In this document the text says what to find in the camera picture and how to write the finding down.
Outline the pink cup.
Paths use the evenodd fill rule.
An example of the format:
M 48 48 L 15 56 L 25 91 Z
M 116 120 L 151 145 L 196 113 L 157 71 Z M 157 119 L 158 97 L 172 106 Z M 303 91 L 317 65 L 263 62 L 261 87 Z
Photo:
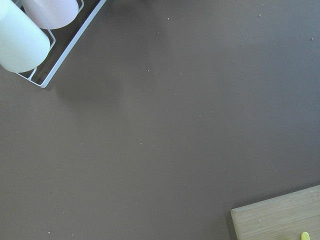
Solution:
M 26 15 L 41 29 L 60 29 L 78 15 L 76 0 L 22 0 Z

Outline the white cup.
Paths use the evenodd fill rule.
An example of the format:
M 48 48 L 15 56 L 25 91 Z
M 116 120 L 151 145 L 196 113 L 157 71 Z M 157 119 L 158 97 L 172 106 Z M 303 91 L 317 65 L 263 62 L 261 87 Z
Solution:
M 9 72 L 28 72 L 48 56 L 50 40 L 11 0 L 0 2 L 0 65 Z

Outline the white cup rack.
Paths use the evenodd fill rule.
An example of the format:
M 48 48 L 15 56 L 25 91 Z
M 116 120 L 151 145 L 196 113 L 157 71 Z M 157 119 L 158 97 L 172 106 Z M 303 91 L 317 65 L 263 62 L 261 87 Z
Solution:
M 58 29 L 44 29 L 49 37 L 50 51 L 47 58 L 36 68 L 27 72 L 17 72 L 21 78 L 46 88 L 54 75 L 76 45 L 86 28 L 106 3 L 105 0 L 78 0 L 79 11 L 67 26 Z

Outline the wooden cutting board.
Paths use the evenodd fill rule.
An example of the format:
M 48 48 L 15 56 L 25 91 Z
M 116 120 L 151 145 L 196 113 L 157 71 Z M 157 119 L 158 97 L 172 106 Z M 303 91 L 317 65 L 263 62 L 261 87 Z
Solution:
M 320 186 L 313 186 L 230 211 L 239 240 L 320 238 Z

